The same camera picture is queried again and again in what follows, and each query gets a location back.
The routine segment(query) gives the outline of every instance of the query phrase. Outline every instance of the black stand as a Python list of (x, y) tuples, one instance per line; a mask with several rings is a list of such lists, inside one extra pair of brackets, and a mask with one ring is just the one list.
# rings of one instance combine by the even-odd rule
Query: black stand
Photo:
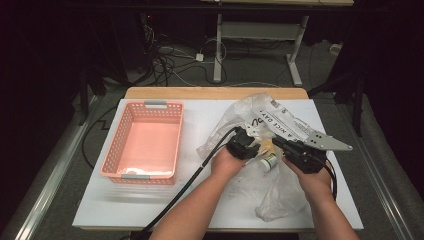
[(308, 91), (308, 96), (312, 97), (319, 92), (329, 92), (339, 87), (334, 96), (336, 104), (346, 104), (353, 97), (352, 125), (356, 134), (361, 137), (361, 113), (362, 94), (364, 92), (364, 70), (361, 66), (356, 66), (350, 71), (341, 74), (334, 80), (315, 87)]

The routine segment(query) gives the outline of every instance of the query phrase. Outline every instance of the white adjustable desk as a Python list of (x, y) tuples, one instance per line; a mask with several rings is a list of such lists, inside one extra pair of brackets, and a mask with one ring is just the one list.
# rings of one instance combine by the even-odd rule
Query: white adjustable desk
[[(211, 131), (223, 116), (224, 111), (236, 100), (252, 93), (268, 92), (274, 99), (283, 103), (296, 117), (304, 120), (311, 127), (324, 131), (318, 112), (312, 100), (307, 99), (303, 89), (298, 88), (130, 88), (127, 99), (179, 99), (185, 103), (183, 132), (178, 157), (177, 180), (172, 186), (134, 185), (112, 183), (100, 174), (103, 147), (99, 160), (91, 175), (83, 199), (75, 216), (73, 226), (91, 230), (130, 230), (138, 231), (147, 226), (169, 203), (193, 175), (203, 159), (196, 153), (196, 148), (204, 144)], [(105, 146), (111, 141), (112, 129), (105, 140)], [(337, 172), (337, 203), (345, 213), (354, 229), (363, 229), (346, 181), (340, 171), (333, 153), (329, 154)], [(255, 207), (259, 206), (270, 182), (276, 177), (276, 168), (258, 178), (253, 164), (245, 169), (224, 191), (209, 231), (268, 231), (268, 232), (302, 232), (313, 229), (309, 205), (292, 217), (264, 222), (255, 216)], [(199, 184), (208, 174), (206, 167), (193, 183)]]
[[(328, 7), (352, 6), (353, 0), (202, 0), (205, 2), (240, 3), (240, 4), (280, 4), (280, 5), (322, 5)], [(215, 82), (221, 82), (222, 70), (222, 38), (248, 38), (270, 40), (294, 40), (293, 51), (287, 54), (287, 64), (295, 86), (302, 86), (299, 72), (296, 67), (296, 56), (302, 43), (303, 34), (306, 30), (309, 16), (303, 16), (299, 24), (283, 23), (254, 23), (254, 22), (228, 22), (222, 20), (222, 14), (218, 14), (216, 33), (216, 57), (214, 66)]]

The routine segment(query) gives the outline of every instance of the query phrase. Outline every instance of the white tabletop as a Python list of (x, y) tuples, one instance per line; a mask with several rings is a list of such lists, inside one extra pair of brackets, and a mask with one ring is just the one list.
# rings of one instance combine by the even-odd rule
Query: white tabletop
[[(122, 111), (121, 100), (117, 113)], [(118, 121), (115, 117), (105, 140), (96, 166), (75, 216), (73, 226), (97, 230), (140, 230), (148, 225), (169, 203), (193, 175), (204, 159), (200, 159), (196, 148), (203, 145), (221, 120), (225, 110), (235, 100), (179, 100), (185, 104), (184, 123), (180, 142), (176, 184), (172, 186), (116, 184), (100, 174), (100, 167), (112, 140)], [(312, 100), (277, 100), (299, 119), (312, 128), (325, 132)], [(338, 180), (337, 203), (354, 229), (363, 229), (361, 219), (340, 170), (335, 155), (330, 152)], [(264, 222), (255, 215), (275, 179), (274, 168), (261, 181), (255, 176), (256, 164), (249, 164), (229, 183), (224, 191), (209, 230), (219, 231), (282, 231), (301, 232), (313, 229), (310, 207), (307, 205), (298, 214)], [(210, 173), (206, 167), (195, 180), (198, 185)]]

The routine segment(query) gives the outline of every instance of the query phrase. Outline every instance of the gray carpet floor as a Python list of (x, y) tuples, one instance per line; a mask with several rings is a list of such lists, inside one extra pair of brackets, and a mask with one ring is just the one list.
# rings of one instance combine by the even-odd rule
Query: gray carpet floor
[[(226, 81), (221, 86), (239, 86), (239, 87), (294, 87), (291, 81), (285, 54), (291, 50), (291, 43), (282, 42), (275, 49), (270, 49), (269, 42), (261, 43), (260, 48), (252, 48), (249, 55), (246, 56), (245, 50), (235, 50), (237, 47), (228, 47), (227, 59), (223, 61), (226, 71)], [(306, 90), (310, 90), (324, 83), (332, 68), (336, 57), (328, 53), (331, 46), (328, 42), (322, 42), (315, 46), (302, 46), (299, 52), (296, 64), (299, 69), (301, 79)], [(175, 49), (174, 54), (195, 56), (196, 51), (183, 45), (172, 46)], [(182, 65), (192, 61), (190, 58), (170, 57), (176, 64)], [(176, 68), (174, 71), (180, 72), (168, 79), (169, 86), (212, 86), (205, 79), (205, 71), (208, 80), (212, 79), (212, 64), (191, 64), (186, 67), (190, 69)], [(139, 74), (129, 71), (130, 79), (136, 79)], [(155, 80), (149, 78), (140, 85), (153, 83)], [(117, 104), (120, 98), (125, 94), (126, 89), (110, 79), (105, 80), (107, 93), (99, 98), (100, 104), (91, 114), (91, 119), (97, 119), (107, 109)], [(399, 211), (403, 214), (407, 229), (413, 234), (412, 239), (419, 239), (423, 234), (424, 216), (423, 203), (412, 187), (407, 176), (399, 167), (396, 159), (391, 153), (390, 147), (384, 139), (375, 119), (373, 119), (372, 108), (365, 97), (363, 107), (363, 117), (361, 120), (362, 137), (358, 137), (350, 125), (351, 105), (338, 105), (334, 103), (331, 93), (321, 93), (313, 97), (321, 120), (326, 132), (335, 138), (350, 143), (354, 150), (348, 153), (337, 152), (336, 157), (340, 163), (356, 207), (360, 213), (364, 224), (364, 230), (358, 232), (361, 239), (411, 239), (402, 238), (393, 226), (396, 224), (387, 214), (387, 206), (379, 194), (378, 186), (372, 181), (372, 173), (368, 170), (366, 159), (370, 157), (378, 163), (381, 170), (381, 177), (387, 183), (388, 188), (399, 206)], [(71, 125), (75, 125), (81, 117), (80, 112), (75, 114), (75, 120)], [(105, 117), (106, 124), (114, 117), (114, 112), (110, 112)], [(96, 124), (87, 136), (85, 148), (89, 161), (95, 164), (95, 160), (103, 146), (107, 130), (102, 130), (101, 124)], [(52, 153), (45, 165), (39, 172), (37, 179), (29, 189), (27, 197), (21, 203), (21, 207), (11, 219), (10, 224), (1, 239), (15, 239), (19, 229), (22, 227), (28, 213), (39, 196), (44, 184), (50, 176), (56, 162), (57, 154), (66, 149), (66, 138), (69, 135), (65, 132), (61, 141), (58, 142), (56, 151)], [(72, 221), (78, 209), (88, 180), (91, 175), (91, 169), (84, 161), (81, 146), (77, 149), (69, 168), (63, 177), (59, 189), (48, 208), (48, 211), (42, 218), (39, 227), (33, 236), (36, 240), (45, 239), (110, 239), (118, 240), (128, 232), (121, 231), (87, 231), (72, 227)], [(271, 240), (285, 239), (286, 236), (280, 233), (270, 234), (231, 234), (214, 235), (207, 234), (205, 239), (256, 239)], [(315, 234), (300, 233), (300, 239), (317, 239)]]

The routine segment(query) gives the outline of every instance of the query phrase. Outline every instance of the black power cord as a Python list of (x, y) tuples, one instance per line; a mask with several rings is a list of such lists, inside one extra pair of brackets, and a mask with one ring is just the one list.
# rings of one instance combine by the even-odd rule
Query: black power cord
[(216, 144), (216, 146), (212, 149), (212, 151), (209, 153), (209, 155), (206, 157), (206, 159), (203, 161), (202, 165), (197, 169), (197, 171), (193, 174), (193, 176), (188, 180), (188, 182), (184, 185), (184, 187), (177, 193), (177, 195), (171, 200), (170, 203), (162, 210), (162, 212), (159, 213), (159, 215), (153, 219), (146, 227), (143, 228), (143, 230), (137, 232), (133, 237), (132, 236), (123, 236), (121, 240), (124, 239), (131, 239), (131, 240), (142, 240), (143, 237), (146, 236), (148, 231), (157, 223), (159, 220), (165, 216), (165, 214), (174, 206), (174, 204), (181, 198), (181, 196), (187, 191), (187, 189), (191, 186), (193, 181), (199, 176), (199, 174), (202, 172), (202, 170), (208, 165), (211, 158), (215, 155), (215, 153), (218, 152), (220, 148), (225, 146), (225, 144), (221, 145), (222, 142), (230, 135), (233, 131), (236, 131), (240, 129), (240, 127), (234, 127), (230, 129), (222, 138), (219, 140), (219, 142)]

